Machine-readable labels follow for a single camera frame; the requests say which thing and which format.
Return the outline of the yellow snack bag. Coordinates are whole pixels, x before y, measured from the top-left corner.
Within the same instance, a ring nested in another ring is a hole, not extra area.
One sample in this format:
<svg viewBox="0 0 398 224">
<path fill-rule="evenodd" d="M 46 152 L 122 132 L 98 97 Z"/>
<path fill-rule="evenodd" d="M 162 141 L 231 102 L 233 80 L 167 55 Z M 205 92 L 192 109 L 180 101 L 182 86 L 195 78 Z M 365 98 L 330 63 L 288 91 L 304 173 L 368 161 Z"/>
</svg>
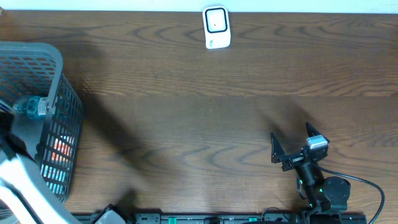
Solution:
<svg viewBox="0 0 398 224">
<path fill-rule="evenodd" d="M 52 136 L 45 148 L 40 168 L 50 190 L 57 195 L 69 193 L 75 157 L 75 138 L 73 136 Z"/>
</svg>

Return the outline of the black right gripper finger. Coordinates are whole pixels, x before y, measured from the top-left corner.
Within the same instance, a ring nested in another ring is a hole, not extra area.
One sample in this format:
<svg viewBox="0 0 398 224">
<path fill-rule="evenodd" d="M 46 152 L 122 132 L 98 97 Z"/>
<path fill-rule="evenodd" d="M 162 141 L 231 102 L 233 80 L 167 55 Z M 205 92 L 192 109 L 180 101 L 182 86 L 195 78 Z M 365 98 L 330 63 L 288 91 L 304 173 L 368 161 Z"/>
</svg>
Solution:
<svg viewBox="0 0 398 224">
<path fill-rule="evenodd" d="M 310 138 L 314 137 L 314 136 L 321 135 L 321 133 L 317 129 L 315 129 L 314 126 L 311 125 L 309 122 L 305 123 L 305 127 L 306 127 L 307 134 Z"/>
<path fill-rule="evenodd" d="M 285 152 L 273 132 L 270 133 L 270 137 L 272 144 L 271 162 L 277 164 L 284 160 Z"/>
</svg>

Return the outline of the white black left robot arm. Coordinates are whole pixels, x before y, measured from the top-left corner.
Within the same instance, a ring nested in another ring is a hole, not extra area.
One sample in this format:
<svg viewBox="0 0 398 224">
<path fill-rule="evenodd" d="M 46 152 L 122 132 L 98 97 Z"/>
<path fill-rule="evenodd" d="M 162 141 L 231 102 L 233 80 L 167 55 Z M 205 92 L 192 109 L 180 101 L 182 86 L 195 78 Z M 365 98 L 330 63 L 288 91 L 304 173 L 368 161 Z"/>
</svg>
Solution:
<svg viewBox="0 0 398 224">
<path fill-rule="evenodd" d="M 25 143 L 12 133 L 16 113 L 1 102 L 1 200 L 21 223 L 78 223 L 50 191 Z"/>
</svg>

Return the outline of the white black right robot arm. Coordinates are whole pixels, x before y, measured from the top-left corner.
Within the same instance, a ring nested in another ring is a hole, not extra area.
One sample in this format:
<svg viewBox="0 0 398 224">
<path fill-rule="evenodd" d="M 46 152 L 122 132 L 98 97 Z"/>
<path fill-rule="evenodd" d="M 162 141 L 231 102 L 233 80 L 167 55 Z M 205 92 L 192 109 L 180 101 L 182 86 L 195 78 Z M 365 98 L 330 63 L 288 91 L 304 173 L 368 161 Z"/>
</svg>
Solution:
<svg viewBox="0 0 398 224">
<path fill-rule="evenodd" d="M 328 155 L 330 141 L 310 123 L 305 123 L 308 138 L 300 152 L 287 155 L 274 133 L 270 133 L 271 162 L 281 163 L 284 172 L 294 170 L 298 178 L 298 191 L 308 200 L 310 209 L 302 212 L 309 222 L 315 215 L 337 215 L 347 210 L 351 185 L 341 177 L 323 176 L 318 162 Z"/>
</svg>

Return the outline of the blue mouthwash bottle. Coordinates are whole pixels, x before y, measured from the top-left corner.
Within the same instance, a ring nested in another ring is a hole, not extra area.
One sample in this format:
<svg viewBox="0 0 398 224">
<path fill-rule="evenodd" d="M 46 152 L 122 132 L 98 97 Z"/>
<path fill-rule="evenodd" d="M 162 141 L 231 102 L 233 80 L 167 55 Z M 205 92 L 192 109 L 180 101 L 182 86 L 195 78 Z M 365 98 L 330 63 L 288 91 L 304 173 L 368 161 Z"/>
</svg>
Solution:
<svg viewBox="0 0 398 224">
<path fill-rule="evenodd" d="M 19 98 L 12 107 L 16 113 L 29 119 L 44 119 L 48 103 L 47 97 L 27 95 Z"/>
</svg>

